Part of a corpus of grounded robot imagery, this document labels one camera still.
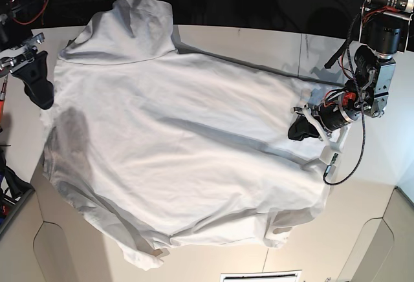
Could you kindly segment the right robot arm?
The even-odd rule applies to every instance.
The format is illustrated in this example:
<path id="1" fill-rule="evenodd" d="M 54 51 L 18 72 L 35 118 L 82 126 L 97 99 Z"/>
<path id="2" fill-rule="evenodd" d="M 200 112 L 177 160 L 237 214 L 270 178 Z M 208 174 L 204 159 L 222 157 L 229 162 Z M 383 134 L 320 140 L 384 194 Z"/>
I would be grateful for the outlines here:
<path id="1" fill-rule="evenodd" d="M 1 0 L 1 77 L 21 80 L 31 102 L 47 110 L 54 103 L 48 80 L 48 52 L 38 49 L 43 33 L 34 35 L 31 24 L 43 18 L 50 0 Z"/>

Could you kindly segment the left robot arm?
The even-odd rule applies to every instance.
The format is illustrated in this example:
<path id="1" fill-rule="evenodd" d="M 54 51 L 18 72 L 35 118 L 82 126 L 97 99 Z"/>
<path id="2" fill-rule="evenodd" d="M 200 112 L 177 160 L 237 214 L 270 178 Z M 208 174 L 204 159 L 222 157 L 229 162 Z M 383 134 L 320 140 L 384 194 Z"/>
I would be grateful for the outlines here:
<path id="1" fill-rule="evenodd" d="M 321 125 L 318 130 L 296 107 L 297 119 L 288 138 L 302 141 L 318 138 L 359 119 L 383 115 L 396 62 L 393 56 L 408 46 L 413 21 L 413 0 L 363 0 L 361 11 L 353 19 L 343 45 L 324 65 L 330 69 L 348 61 L 342 72 L 345 86 L 329 91 L 319 104 L 308 105 L 310 115 Z"/>

